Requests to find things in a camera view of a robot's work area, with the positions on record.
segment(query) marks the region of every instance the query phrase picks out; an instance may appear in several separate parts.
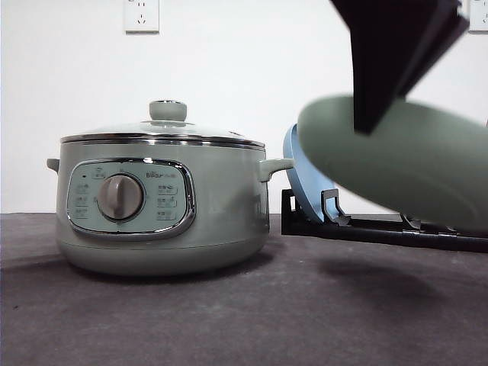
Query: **pot base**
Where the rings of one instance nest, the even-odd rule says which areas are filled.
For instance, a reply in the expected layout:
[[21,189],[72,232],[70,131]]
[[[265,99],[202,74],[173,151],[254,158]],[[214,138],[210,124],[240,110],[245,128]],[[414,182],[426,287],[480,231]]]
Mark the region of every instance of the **pot base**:
[[236,264],[258,252],[265,244],[265,237],[194,248],[141,250],[57,243],[69,262],[89,271],[120,276],[162,276],[202,272]]

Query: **pan lid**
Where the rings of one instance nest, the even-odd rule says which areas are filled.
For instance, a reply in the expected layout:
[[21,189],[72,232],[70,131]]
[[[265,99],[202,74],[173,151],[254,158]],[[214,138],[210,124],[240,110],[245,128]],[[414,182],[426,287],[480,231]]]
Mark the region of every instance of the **pan lid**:
[[[288,181],[303,212],[314,223],[323,223],[321,192],[333,189],[334,182],[318,170],[303,152],[298,140],[297,125],[288,130],[283,142],[283,157],[293,159],[295,166],[287,170]],[[333,200],[327,200],[327,212],[339,216]]]
[[249,140],[233,131],[186,122],[187,106],[180,101],[153,101],[149,104],[149,114],[151,120],[102,127],[66,136],[61,139],[61,143],[97,140],[177,140],[265,147],[264,143]]

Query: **pot handle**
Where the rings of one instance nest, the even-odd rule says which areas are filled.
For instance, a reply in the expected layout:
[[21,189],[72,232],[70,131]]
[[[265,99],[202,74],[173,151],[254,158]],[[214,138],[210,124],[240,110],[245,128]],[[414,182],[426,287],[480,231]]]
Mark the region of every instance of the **pot handle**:
[[59,159],[48,159],[46,160],[46,165],[56,173],[59,171]]
[[293,159],[269,159],[261,160],[258,163],[259,181],[269,181],[273,173],[280,170],[291,169],[295,165]]

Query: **printed brand logo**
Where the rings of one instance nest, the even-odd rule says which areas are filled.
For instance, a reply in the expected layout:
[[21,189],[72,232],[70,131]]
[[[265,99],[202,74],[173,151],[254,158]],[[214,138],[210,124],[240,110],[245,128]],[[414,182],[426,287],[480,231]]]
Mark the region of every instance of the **printed brand logo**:
[[156,172],[149,172],[146,173],[147,178],[161,178],[162,174],[156,173]]

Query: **control panel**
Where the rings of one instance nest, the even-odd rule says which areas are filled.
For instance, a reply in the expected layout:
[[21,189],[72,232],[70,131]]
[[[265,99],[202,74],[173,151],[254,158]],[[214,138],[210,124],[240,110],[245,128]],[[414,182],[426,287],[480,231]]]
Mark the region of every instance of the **control panel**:
[[176,235],[195,215],[191,174],[178,162],[151,158],[82,162],[71,175],[66,211],[85,233]]

